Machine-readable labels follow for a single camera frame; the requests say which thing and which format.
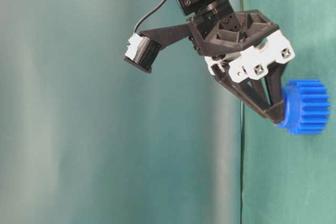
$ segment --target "blue gear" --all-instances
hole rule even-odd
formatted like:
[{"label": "blue gear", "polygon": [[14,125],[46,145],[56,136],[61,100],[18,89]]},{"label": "blue gear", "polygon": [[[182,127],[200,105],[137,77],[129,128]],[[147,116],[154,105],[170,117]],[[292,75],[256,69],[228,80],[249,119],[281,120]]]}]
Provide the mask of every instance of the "blue gear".
[{"label": "blue gear", "polygon": [[330,114],[327,88],[319,80],[291,80],[282,89],[285,119],[278,124],[295,135],[318,134]]}]

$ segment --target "teal fabric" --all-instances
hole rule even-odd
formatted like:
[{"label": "teal fabric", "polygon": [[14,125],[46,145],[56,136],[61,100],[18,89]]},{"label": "teal fabric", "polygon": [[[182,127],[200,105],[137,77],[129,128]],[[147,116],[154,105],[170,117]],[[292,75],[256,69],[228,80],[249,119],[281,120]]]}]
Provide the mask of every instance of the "teal fabric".
[{"label": "teal fabric", "polygon": [[330,122],[321,135],[293,136],[249,108],[245,117],[243,223],[336,222],[336,0],[244,0],[280,25],[297,54],[283,76],[324,82]]},{"label": "teal fabric", "polygon": [[239,222],[239,101],[188,40],[122,61],[159,1],[0,0],[1,223]]}]

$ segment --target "wire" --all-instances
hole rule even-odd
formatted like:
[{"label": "wire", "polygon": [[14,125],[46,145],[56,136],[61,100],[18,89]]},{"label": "wire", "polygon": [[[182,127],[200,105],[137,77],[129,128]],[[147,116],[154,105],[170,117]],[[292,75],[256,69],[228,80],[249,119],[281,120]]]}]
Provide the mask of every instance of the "wire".
[{"label": "wire", "polygon": [[145,16],[143,16],[138,22],[137,24],[135,25],[134,27],[134,33],[137,32],[137,29],[139,28],[139,26],[149,17],[151,16],[153,13],[155,13],[157,10],[159,10],[161,8],[161,6],[164,5],[164,3],[166,2],[167,0],[161,0],[161,2],[154,8],[152,9],[149,13],[147,13]]}]

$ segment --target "green curtain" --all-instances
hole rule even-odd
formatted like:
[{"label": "green curtain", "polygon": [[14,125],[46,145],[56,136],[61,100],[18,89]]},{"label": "green curtain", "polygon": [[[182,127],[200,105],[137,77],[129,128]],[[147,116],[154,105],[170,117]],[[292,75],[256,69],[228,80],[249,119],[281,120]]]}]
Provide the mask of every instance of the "green curtain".
[{"label": "green curtain", "polygon": [[[283,76],[319,79],[334,103],[336,0],[244,0],[280,25],[296,59]],[[335,223],[335,109],[321,135],[293,136],[246,108],[243,223]]]},{"label": "green curtain", "polygon": [[239,223],[239,101],[187,40],[122,61],[159,1],[0,0],[1,223]]}]

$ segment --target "robotic arm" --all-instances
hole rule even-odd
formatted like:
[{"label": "robotic arm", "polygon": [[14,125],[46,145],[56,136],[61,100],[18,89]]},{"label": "robotic arm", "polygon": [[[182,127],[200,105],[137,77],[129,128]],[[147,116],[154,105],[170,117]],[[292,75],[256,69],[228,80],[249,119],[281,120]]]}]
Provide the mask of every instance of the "robotic arm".
[{"label": "robotic arm", "polygon": [[186,24],[139,33],[136,27],[124,59],[150,73],[161,50],[188,37],[217,82],[274,124],[288,120],[281,75],[295,53],[279,26],[258,10],[234,12],[229,0],[177,2],[193,14]]}]

